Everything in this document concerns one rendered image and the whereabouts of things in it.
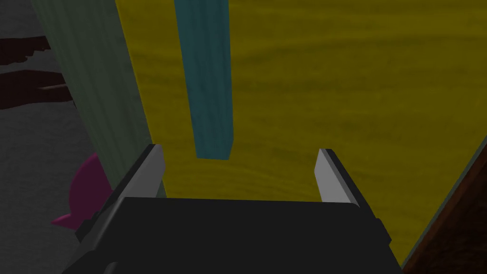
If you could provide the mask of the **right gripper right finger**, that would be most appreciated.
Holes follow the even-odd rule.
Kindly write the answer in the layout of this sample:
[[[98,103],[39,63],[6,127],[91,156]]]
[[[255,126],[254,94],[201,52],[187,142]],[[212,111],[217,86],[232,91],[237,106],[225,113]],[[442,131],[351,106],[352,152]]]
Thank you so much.
[[[390,245],[391,237],[384,224],[373,213],[365,197],[331,149],[319,150],[315,163],[315,178],[322,202],[355,204],[372,221],[385,245]]]

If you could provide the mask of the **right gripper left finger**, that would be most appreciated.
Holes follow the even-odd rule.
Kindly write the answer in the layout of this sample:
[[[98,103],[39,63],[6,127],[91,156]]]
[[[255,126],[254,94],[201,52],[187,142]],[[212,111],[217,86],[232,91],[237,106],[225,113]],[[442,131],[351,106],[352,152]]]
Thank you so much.
[[[160,144],[148,144],[135,163],[106,199],[100,210],[89,220],[84,220],[75,232],[81,243],[93,229],[97,219],[118,199],[123,197],[156,197],[166,169],[164,153]]]

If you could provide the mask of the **magenta rounded object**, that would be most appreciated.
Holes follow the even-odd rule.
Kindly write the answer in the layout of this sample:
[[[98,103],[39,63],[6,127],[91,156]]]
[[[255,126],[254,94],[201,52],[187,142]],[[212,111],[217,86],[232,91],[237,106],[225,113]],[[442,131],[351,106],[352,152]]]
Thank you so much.
[[[70,213],[53,220],[53,225],[77,230],[81,223],[101,209],[112,193],[111,186],[96,153],[78,169],[68,194]]]

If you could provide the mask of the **grey-green cupboard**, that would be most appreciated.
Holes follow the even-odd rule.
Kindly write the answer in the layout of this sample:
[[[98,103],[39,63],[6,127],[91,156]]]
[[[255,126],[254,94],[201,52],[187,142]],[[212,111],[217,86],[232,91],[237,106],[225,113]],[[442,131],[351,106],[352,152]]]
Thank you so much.
[[[115,0],[31,0],[111,187],[152,142]]]

